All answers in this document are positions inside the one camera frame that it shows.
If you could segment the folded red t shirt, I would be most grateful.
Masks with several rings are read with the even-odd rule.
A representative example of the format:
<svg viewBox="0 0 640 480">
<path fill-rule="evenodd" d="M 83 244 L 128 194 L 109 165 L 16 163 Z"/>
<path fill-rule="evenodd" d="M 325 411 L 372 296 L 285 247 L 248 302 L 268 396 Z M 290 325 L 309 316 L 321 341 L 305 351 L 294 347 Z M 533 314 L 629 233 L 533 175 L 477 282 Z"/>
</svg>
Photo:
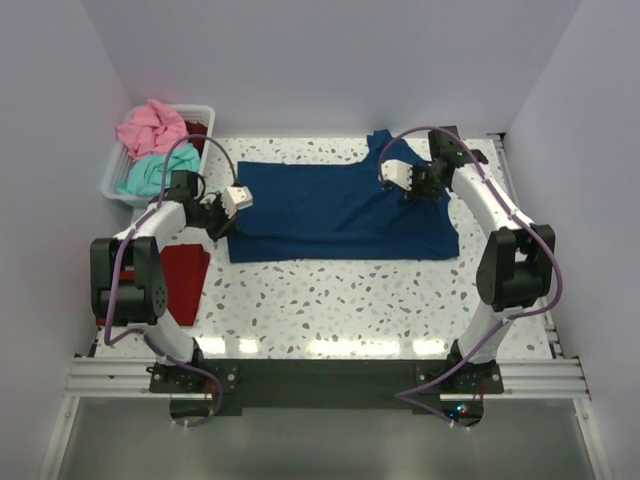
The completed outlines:
<svg viewBox="0 0 640 480">
<path fill-rule="evenodd" d="M 181 327 L 193 327 L 210 254 L 199 244 L 167 246 L 160 254 L 168 288 L 168 311 Z"/>
</svg>

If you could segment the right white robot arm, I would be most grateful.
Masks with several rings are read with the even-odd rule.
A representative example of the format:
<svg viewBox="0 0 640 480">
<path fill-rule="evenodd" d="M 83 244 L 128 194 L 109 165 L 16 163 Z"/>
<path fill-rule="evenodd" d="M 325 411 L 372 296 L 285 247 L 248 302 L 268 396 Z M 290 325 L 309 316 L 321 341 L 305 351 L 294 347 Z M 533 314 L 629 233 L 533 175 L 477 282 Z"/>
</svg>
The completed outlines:
<svg viewBox="0 0 640 480">
<path fill-rule="evenodd" d="M 496 359 L 500 344 L 515 320 L 545 312 L 534 310 L 546 296 L 551 278 L 562 292 L 562 275 L 554 255 L 555 233 L 522 214 L 513 200 L 484 169 L 479 154 L 458 137 L 454 127 L 426 127 L 432 157 L 431 180 L 455 193 L 481 226 L 486 245 L 476 272 L 480 303 L 465 332 L 452 346 L 461 359 L 435 379 L 405 391 L 405 396 L 429 391 L 445 381 L 459 393 L 481 380 L 478 365 Z"/>
</svg>

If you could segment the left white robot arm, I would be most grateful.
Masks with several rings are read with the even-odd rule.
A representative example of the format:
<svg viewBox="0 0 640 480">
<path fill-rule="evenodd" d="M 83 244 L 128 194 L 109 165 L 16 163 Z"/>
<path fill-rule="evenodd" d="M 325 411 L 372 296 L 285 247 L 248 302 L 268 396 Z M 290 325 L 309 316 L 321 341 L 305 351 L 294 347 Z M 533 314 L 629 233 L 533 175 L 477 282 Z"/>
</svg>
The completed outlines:
<svg viewBox="0 0 640 480">
<path fill-rule="evenodd" d="M 253 204 L 250 190 L 235 182 L 206 201 L 201 180 L 190 171 L 171 175 L 171 184 L 131 225 L 90 245 L 91 306 L 104 321 L 104 343 L 113 346 L 138 335 L 156 363 L 150 374 L 171 391 L 222 394 L 223 386 L 205 366 L 203 352 L 169 311 L 170 293 L 161 252 L 186 228 L 213 240 L 231 233 L 240 211 Z"/>
</svg>

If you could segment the teal t shirt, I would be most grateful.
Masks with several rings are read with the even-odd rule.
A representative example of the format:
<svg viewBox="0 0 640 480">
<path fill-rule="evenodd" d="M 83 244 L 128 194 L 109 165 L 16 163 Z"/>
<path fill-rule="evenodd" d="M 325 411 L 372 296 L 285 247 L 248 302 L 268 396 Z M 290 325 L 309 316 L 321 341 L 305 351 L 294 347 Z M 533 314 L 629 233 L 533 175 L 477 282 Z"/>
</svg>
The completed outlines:
<svg viewBox="0 0 640 480">
<path fill-rule="evenodd" d="M 201 163 L 200 154 L 193 145 L 179 147 L 171 155 L 165 182 L 162 182 L 165 159 L 165 155 L 149 155 L 136 161 L 126 180 L 117 183 L 116 192 L 141 197 L 156 196 L 160 193 L 162 185 L 166 188 L 170 186 L 171 174 L 174 171 L 198 172 Z"/>
</svg>

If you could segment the dark red t shirt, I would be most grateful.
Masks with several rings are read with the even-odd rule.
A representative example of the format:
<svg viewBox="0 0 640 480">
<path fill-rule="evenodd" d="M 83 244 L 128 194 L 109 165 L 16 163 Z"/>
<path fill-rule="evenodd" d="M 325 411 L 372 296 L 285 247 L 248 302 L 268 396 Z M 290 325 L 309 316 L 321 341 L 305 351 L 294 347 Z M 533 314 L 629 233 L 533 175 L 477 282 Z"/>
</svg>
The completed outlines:
<svg viewBox="0 0 640 480">
<path fill-rule="evenodd" d="M 199 152 L 199 155 L 202 155 L 205 145 L 205 139 L 203 136 L 207 134 L 208 127 L 199 122 L 189 121 L 185 122 L 185 126 L 187 134 L 191 135 L 189 143 L 194 146 L 194 148 Z"/>
</svg>

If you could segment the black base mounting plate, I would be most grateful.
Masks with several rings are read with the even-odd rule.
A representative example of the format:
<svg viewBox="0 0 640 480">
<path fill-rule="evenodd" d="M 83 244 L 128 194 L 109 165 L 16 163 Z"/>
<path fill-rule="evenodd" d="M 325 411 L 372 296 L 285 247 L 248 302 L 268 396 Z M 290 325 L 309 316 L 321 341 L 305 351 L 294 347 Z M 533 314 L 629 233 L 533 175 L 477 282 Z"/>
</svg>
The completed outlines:
<svg viewBox="0 0 640 480">
<path fill-rule="evenodd" d="M 203 359 L 198 372 L 156 363 L 147 367 L 149 390 L 168 394 L 174 419 L 208 413 L 240 416 L 247 409 L 400 409 L 396 395 L 414 395 L 455 420 L 481 419 L 481 399 L 501 394 L 498 364 L 454 366 L 446 360 Z"/>
</svg>

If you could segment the pink t shirt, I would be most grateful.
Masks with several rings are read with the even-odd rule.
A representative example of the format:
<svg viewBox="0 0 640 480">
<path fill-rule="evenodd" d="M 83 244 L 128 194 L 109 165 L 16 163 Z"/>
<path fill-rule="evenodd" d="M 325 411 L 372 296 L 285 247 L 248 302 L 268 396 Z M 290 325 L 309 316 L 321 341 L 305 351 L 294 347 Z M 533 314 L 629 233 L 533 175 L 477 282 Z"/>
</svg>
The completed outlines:
<svg viewBox="0 0 640 480">
<path fill-rule="evenodd" d="M 168 153 L 187 135 L 187 127 L 174 108 L 149 99 L 145 106 L 134 110 L 129 120 L 116 126 L 116 135 L 129 156 L 138 161 L 147 156 Z"/>
</svg>

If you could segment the dark blue t shirt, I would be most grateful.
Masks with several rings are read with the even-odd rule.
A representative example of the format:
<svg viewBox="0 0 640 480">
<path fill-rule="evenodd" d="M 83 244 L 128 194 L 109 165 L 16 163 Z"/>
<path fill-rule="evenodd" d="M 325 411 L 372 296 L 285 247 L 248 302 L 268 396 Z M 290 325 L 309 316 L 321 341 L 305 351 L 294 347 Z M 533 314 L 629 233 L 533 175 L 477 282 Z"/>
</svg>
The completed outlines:
<svg viewBox="0 0 640 480">
<path fill-rule="evenodd" d="M 410 200 L 385 190 L 377 163 L 385 147 L 410 165 L 422 158 L 387 130 L 366 138 L 363 160 L 345 165 L 241 162 L 238 177 L 253 195 L 228 239 L 231 262 L 298 259 L 449 260 L 459 236 L 449 197 Z"/>
</svg>

